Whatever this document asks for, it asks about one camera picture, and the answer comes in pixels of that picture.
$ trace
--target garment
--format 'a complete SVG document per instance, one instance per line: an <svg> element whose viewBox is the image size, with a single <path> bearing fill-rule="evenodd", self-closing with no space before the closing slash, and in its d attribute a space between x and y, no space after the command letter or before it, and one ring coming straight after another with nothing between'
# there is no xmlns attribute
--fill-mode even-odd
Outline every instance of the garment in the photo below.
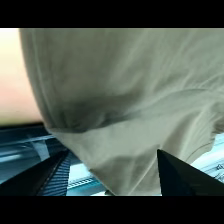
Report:
<svg viewBox="0 0 224 224"><path fill-rule="evenodd" d="M114 195L160 193L156 150L187 163L224 127L224 30L21 29L45 126Z"/></svg>

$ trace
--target cloth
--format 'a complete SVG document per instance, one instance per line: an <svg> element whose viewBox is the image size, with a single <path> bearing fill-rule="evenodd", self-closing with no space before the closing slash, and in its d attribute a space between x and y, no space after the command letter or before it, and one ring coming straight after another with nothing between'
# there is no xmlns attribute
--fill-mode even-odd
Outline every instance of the cloth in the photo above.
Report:
<svg viewBox="0 0 224 224"><path fill-rule="evenodd" d="M224 29L21 29L46 128L114 195L160 193L156 151L192 163L224 128Z"/></svg>

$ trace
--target beige fabric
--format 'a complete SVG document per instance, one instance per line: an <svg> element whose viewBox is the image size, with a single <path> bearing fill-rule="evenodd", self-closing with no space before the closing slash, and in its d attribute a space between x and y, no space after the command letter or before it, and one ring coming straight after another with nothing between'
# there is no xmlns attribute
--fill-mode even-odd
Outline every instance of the beige fabric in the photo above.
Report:
<svg viewBox="0 0 224 224"><path fill-rule="evenodd" d="M160 193L157 149L191 163L223 131L223 29L22 29L21 37L46 127L115 195Z"/></svg>

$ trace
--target bare skin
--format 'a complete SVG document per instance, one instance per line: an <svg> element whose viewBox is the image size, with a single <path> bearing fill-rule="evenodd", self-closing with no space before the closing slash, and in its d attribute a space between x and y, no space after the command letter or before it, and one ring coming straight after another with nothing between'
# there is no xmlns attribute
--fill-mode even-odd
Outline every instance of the bare skin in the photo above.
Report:
<svg viewBox="0 0 224 224"><path fill-rule="evenodd" d="M0 28L0 126L41 122L18 28Z"/></svg>

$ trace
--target black object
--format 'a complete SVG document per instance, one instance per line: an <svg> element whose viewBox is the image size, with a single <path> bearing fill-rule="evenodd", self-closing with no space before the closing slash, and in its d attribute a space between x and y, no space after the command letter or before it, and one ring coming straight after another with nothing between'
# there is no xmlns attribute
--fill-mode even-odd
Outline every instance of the black object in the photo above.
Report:
<svg viewBox="0 0 224 224"><path fill-rule="evenodd" d="M158 150L162 196L224 196L224 184L169 153Z"/></svg>
<svg viewBox="0 0 224 224"><path fill-rule="evenodd" d="M66 196L70 152L61 151L0 185L0 196Z"/></svg>

